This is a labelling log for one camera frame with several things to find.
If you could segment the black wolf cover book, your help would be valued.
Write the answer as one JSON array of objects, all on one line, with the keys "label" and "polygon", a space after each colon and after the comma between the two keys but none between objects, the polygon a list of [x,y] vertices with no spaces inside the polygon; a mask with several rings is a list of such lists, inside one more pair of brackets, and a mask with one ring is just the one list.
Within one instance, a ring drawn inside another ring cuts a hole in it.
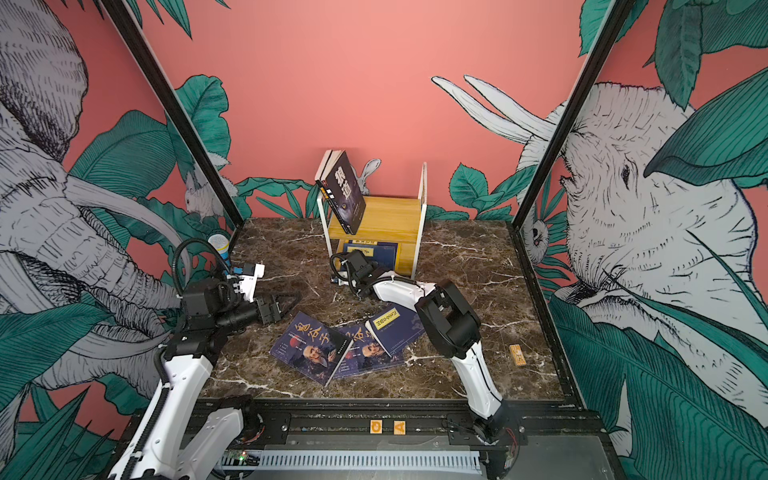
[{"label": "black wolf cover book", "polygon": [[331,206],[343,231],[356,235],[366,208],[354,169],[343,150],[335,164],[326,171],[326,177],[316,182],[325,200]]}]

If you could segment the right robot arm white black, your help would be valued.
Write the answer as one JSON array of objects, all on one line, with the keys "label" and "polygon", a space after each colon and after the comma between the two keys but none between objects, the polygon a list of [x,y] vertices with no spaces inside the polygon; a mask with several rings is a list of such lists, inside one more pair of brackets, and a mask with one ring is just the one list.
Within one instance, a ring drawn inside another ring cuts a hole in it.
[{"label": "right robot arm white black", "polygon": [[418,315],[433,347],[458,373],[475,435],[488,445],[499,442],[509,422],[509,409],[485,362],[480,318],[457,286],[449,280],[431,283],[400,276],[360,251],[333,254],[329,263],[333,275],[356,297],[374,297]]}]

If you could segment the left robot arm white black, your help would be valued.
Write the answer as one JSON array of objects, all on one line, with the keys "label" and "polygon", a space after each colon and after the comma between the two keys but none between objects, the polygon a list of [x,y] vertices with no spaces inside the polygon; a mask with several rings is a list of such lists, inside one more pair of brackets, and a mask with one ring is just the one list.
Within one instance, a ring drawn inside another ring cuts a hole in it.
[{"label": "left robot arm white black", "polygon": [[181,295],[183,321],[154,356],[159,384],[135,433],[117,453],[109,479],[205,479],[235,440],[264,431],[245,397],[223,400],[189,441],[183,440],[199,394],[229,338],[251,324],[270,325],[300,302],[298,291],[242,292],[242,276],[207,278]]}]

